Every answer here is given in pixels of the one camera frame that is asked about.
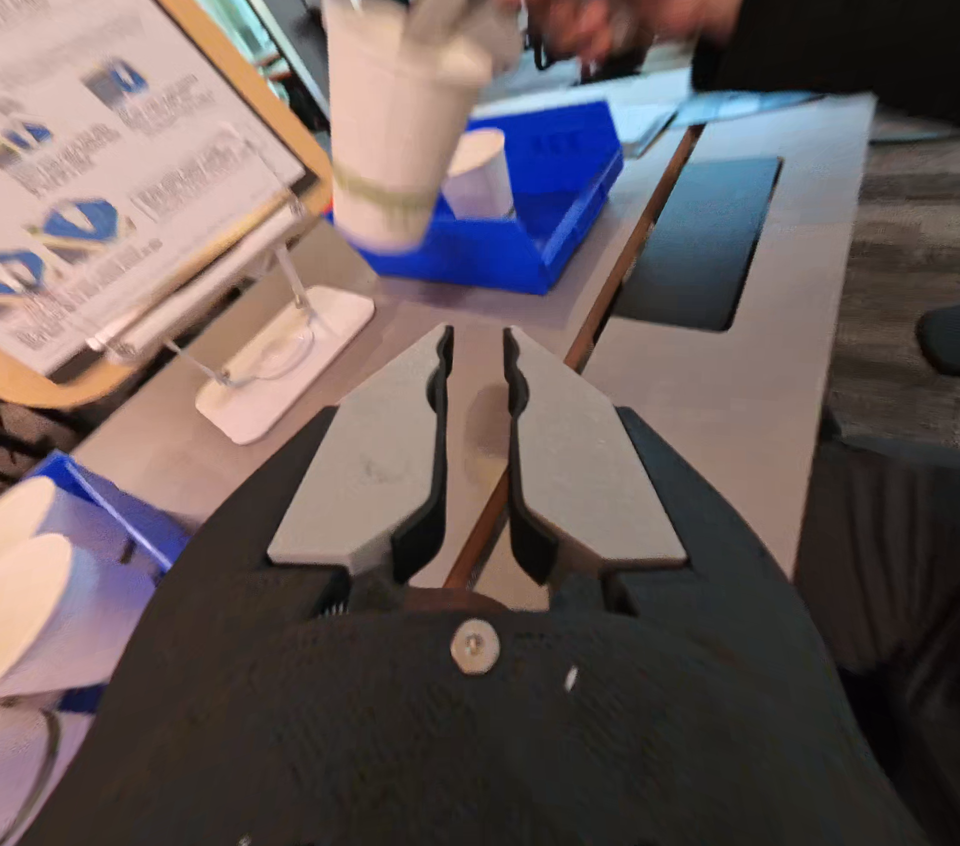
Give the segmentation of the person's dark pants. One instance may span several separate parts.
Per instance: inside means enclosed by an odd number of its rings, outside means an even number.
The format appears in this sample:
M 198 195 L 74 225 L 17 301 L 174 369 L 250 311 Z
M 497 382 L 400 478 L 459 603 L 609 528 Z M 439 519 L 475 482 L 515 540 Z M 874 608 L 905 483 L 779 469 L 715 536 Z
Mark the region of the person's dark pants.
M 795 582 L 883 771 L 934 844 L 958 844 L 958 449 L 818 444 Z

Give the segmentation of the black rectangular pad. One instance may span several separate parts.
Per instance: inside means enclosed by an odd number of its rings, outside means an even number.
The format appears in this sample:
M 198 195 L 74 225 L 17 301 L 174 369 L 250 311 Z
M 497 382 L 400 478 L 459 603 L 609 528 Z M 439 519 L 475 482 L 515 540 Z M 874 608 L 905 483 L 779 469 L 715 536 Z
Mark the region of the black rectangular pad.
M 700 332 L 728 331 L 783 166 L 781 157 L 763 156 L 685 167 L 611 315 Z

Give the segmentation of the white paper cup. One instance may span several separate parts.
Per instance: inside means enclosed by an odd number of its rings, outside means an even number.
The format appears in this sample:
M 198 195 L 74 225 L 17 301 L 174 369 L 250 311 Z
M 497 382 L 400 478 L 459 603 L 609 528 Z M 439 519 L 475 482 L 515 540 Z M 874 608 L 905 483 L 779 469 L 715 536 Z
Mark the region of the white paper cup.
M 106 683 L 156 590 L 57 534 L 1 559 L 1 697 Z
M 354 247 L 416 251 L 494 61 L 464 36 L 426 44 L 391 0 L 320 0 L 332 217 Z
M 504 132 L 495 128 L 464 132 L 441 193 L 458 220 L 501 220 L 514 215 Z
M 22 480 L 1 495 L 1 555 L 41 535 L 66 537 L 104 562 L 121 563 L 129 547 L 124 527 L 101 507 L 46 476 Z

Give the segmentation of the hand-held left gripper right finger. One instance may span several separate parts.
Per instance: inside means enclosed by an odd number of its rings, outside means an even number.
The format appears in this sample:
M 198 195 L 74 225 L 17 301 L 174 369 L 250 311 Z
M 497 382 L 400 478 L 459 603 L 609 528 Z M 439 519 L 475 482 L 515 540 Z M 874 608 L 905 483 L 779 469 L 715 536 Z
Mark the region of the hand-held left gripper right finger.
M 503 331 L 510 550 L 540 586 L 689 557 L 611 401 L 523 330 Z

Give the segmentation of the blue plastic bin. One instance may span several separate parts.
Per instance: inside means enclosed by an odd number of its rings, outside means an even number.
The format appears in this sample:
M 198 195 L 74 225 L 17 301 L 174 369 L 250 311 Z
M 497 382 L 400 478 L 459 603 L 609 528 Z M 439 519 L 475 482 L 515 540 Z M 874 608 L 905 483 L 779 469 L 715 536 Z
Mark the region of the blue plastic bin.
M 55 456 L 41 469 L 59 487 L 78 498 L 101 507 L 126 530 L 129 540 L 121 563 L 157 580 L 174 564 L 188 542 L 186 532 L 169 516 L 120 491 L 108 480 L 76 464 L 66 456 Z
M 544 296 L 562 276 L 624 167 L 605 101 L 481 119 L 503 133 L 513 198 L 508 218 L 457 218 L 443 194 L 414 252 L 359 249 L 379 276 Z

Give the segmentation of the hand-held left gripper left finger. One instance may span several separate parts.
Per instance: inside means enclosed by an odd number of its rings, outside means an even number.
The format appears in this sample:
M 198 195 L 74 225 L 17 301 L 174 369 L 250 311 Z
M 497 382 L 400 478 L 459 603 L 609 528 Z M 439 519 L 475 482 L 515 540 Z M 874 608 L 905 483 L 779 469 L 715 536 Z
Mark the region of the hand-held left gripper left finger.
M 454 328 L 439 325 L 346 395 L 276 529 L 274 565 L 390 567 L 406 584 L 446 537 L 448 379 Z

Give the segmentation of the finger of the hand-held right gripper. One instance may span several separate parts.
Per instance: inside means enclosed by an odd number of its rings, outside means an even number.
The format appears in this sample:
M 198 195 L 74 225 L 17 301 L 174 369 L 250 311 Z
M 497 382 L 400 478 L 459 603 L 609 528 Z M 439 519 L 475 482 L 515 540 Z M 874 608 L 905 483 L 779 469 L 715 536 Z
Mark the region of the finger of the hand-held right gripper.
M 519 14 L 498 4 L 479 4 L 468 12 L 463 37 L 489 56 L 493 75 L 509 73 L 522 56 Z
M 471 0 L 412 0 L 405 20 L 405 45 L 438 50 L 459 31 Z

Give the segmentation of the pale blue folder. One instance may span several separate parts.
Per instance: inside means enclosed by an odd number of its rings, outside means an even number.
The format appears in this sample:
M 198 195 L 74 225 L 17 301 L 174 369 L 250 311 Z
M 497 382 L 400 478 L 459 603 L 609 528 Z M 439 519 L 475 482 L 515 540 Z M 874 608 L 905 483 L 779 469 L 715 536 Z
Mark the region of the pale blue folder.
M 674 104 L 614 105 L 611 115 L 628 157 L 642 156 L 661 133 L 735 120 L 816 101 L 822 95 L 804 91 L 706 92 Z

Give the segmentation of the printed instruction sheet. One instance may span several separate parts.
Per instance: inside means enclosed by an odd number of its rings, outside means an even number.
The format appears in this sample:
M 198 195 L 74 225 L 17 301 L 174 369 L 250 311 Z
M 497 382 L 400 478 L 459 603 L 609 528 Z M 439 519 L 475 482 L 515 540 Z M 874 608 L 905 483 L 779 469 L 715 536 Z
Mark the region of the printed instruction sheet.
M 313 176 L 157 0 L 2 0 L 2 350 L 50 375 Z

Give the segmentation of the white tablet stand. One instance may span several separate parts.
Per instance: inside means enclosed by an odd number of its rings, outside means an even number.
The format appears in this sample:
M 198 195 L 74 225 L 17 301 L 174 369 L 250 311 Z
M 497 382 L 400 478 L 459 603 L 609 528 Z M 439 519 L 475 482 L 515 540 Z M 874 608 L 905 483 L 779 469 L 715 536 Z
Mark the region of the white tablet stand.
M 115 365 L 132 366 L 167 348 L 205 377 L 195 407 L 237 445 L 253 444 L 289 412 L 307 388 L 372 320 L 372 299 L 343 289 L 305 286 L 289 241 L 307 223 L 305 204 L 291 191 L 279 208 L 216 260 L 186 277 L 167 296 L 149 300 L 98 327 L 87 340 Z M 291 294 L 267 324 L 234 355 L 214 368 L 175 338 L 251 274 L 273 260 Z

